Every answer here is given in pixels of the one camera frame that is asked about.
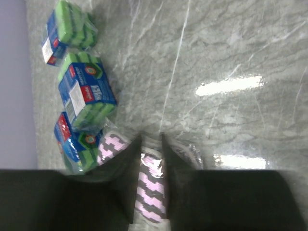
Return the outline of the purple wavy sponge pack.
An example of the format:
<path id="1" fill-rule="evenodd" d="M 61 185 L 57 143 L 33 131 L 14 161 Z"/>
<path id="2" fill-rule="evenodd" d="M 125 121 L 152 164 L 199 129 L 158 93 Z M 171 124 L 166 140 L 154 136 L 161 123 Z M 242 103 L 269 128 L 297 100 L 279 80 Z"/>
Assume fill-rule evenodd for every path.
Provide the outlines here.
<path id="1" fill-rule="evenodd" d="M 124 150 L 130 140 L 120 133 L 107 132 L 98 146 L 97 162 L 102 165 Z M 194 144 L 171 140 L 172 150 L 196 169 L 204 168 L 200 150 Z M 166 218 L 166 200 L 163 179 L 163 160 L 159 141 L 145 137 L 141 149 L 140 172 L 137 187 L 136 211 L 152 224 L 160 224 Z"/>

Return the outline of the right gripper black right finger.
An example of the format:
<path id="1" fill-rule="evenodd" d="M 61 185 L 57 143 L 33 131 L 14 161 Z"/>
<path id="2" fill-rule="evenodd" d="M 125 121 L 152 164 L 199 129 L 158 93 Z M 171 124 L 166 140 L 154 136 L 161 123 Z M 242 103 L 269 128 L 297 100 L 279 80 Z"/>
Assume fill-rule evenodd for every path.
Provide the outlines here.
<path id="1" fill-rule="evenodd" d="M 166 180 L 167 218 L 172 219 L 182 202 L 183 187 L 187 181 L 185 171 L 192 170 L 192 167 L 173 150 L 169 137 L 164 133 L 161 133 L 161 142 Z"/>

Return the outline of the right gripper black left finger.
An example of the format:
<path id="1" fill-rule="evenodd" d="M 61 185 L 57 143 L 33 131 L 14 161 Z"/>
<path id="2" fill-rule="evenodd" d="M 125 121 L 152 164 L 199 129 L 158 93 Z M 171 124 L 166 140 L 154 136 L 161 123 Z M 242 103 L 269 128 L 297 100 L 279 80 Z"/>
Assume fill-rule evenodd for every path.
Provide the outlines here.
<path id="1" fill-rule="evenodd" d="M 105 163 L 109 189 L 114 193 L 129 224 L 134 221 L 141 146 L 142 137 L 138 135 L 124 150 Z"/>

